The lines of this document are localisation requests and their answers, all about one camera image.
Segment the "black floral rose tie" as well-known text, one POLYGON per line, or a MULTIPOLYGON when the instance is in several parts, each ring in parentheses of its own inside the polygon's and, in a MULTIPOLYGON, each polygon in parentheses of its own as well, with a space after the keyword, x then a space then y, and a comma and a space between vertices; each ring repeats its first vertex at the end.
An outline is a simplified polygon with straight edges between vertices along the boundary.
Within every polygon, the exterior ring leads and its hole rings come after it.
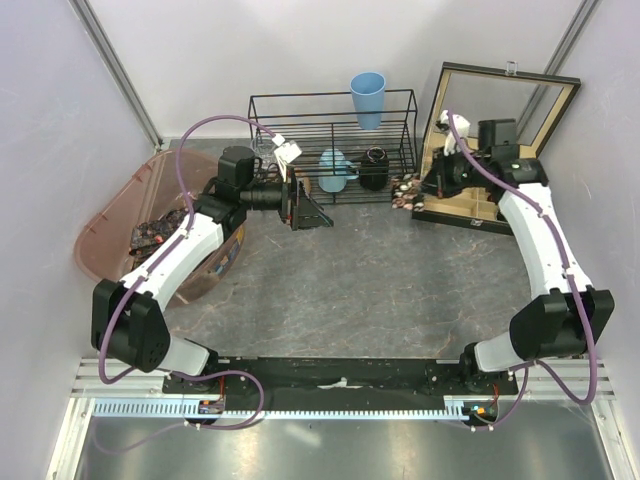
POLYGON ((423 211, 425 195, 421 190, 418 174, 394 176, 390 181, 391 206, 393 209, 423 211))

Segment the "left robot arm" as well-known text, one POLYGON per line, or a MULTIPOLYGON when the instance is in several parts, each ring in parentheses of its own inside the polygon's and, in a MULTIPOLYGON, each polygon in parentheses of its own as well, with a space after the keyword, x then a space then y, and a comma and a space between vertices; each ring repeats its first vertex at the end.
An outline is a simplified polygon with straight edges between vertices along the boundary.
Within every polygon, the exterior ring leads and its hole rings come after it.
POLYGON ((228 147, 216 176, 190 202, 177 230, 138 268, 118 281, 101 280, 93 291, 91 344, 99 353, 99 375, 106 384, 106 360, 129 370, 175 372, 198 393, 219 382, 212 350, 170 334, 164 311, 182 283, 245 222, 250 210, 271 210, 292 230, 332 225, 323 208, 297 179, 293 161, 302 151, 295 142, 277 146, 277 177, 258 178, 258 157, 248 147, 228 147))

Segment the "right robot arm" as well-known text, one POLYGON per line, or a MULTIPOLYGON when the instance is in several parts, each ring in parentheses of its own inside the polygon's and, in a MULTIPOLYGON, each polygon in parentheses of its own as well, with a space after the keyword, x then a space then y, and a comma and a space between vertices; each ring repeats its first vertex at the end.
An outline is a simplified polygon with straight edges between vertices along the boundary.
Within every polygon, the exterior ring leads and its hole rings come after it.
POLYGON ((541 162, 525 158, 512 119, 483 120, 477 149, 467 144, 471 124, 443 111, 436 127, 444 136, 433 149, 423 193, 448 199, 469 188, 485 190, 506 219, 521 252, 530 302, 508 330, 472 347, 458 368, 467 392, 483 392, 494 371, 547 358, 591 354, 614 309, 610 291, 597 289, 578 264, 559 225, 541 162))

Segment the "light blue mug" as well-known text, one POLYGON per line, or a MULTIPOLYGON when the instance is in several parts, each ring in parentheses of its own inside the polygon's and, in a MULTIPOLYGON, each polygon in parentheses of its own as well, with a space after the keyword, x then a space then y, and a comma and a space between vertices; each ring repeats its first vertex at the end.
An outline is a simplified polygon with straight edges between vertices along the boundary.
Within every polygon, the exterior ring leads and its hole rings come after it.
POLYGON ((359 177, 357 166, 337 149, 326 149, 320 156, 318 167, 318 185, 326 193, 339 193, 349 181, 359 177))

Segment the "black cup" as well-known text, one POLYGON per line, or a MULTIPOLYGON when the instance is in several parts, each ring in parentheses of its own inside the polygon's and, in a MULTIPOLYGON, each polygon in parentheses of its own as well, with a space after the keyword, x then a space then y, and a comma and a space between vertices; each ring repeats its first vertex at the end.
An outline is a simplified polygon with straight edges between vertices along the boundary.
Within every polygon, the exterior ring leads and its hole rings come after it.
POLYGON ((370 191, 380 191, 389 179, 389 159, 385 149, 372 146, 362 155, 359 168, 359 183, 370 191))

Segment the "clear drinking glass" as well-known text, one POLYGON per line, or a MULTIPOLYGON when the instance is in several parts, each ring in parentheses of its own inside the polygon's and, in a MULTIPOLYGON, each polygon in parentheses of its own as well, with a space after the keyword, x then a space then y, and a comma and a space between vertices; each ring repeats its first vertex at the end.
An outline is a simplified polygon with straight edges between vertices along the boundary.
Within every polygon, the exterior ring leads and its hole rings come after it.
POLYGON ((271 164, 276 162, 274 155, 276 145, 270 137, 256 136, 251 140, 250 148, 254 151, 256 156, 262 160, 263 169, 267 169, 271 164))

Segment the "wooden tie storage box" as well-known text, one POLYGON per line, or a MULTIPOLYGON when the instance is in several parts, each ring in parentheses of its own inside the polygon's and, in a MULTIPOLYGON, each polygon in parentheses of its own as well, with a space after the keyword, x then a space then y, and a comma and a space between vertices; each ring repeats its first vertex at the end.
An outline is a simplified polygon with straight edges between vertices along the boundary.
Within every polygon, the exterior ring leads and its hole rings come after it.
MULTIPOLYGON (((436 128, 440 113, 465 117, 474 160, 512 186, 547 180, 538 158, 582 86, 576 77, 446 62, 423 136, 420 180, 443 152, 446 135, 436 128)), ((425 195, 415 220, 509 235, 498 207, 501 189, 466 188, 451 198, 425 195)))

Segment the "tall blue plastic cup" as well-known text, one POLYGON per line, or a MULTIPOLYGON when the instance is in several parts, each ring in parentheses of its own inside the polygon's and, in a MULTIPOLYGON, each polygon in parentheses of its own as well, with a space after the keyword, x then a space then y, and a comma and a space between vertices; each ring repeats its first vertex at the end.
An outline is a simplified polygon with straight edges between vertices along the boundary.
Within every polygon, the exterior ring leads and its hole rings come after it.
POLYGON ((375 130, 382 121, 385 77, 377 72, 363 72, 354 76, 350 82, 350 91, 357 122, 363 130, 375 130))

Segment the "dark floral tie in basket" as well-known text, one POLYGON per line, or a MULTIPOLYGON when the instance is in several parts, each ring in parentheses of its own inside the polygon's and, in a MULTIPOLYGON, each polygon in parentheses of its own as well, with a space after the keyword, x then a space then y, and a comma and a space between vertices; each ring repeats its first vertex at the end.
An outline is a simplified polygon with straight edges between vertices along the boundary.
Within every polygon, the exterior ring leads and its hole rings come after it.
POLYGON ((143 222, 134 227, 131 233, 129 255, 144 261, 173 235, 186 215, 186 209, 175 209, 157 220, 143 222))

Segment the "pink plastic basket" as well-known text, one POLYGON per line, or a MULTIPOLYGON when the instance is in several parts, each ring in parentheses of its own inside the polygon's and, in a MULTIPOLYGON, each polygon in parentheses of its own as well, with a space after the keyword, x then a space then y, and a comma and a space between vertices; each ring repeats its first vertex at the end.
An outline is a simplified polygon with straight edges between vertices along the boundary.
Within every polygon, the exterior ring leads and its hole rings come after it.
MULTIPOLYGON (((133 269, 129 255, 133 229, 186 206, 175 168, 175 152, 166 150, 143 164, 118 194, 84 227, 74 246, 78 267, 93 281, 120 279, 133 269)), ((168 306, 200 299, 230 271, 246 237, 240 226, 223 246, 204 260, 182 283, 168 306)))

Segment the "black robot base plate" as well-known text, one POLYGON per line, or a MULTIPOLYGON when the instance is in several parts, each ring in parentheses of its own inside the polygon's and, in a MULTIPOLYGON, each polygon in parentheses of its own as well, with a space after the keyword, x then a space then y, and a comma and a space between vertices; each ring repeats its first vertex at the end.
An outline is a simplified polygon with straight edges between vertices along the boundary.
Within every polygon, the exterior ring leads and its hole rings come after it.
POLYGON ((468 372, 457 360, 426 358, 220 357, 208 373, 237 370, 240 376, 204 382, 171 377, 165 394, 221 393, 226 405, 252 410, 259 392, 265 407, 439 407, 446 396, 515 395, 518 386, 505 371, 468 372))

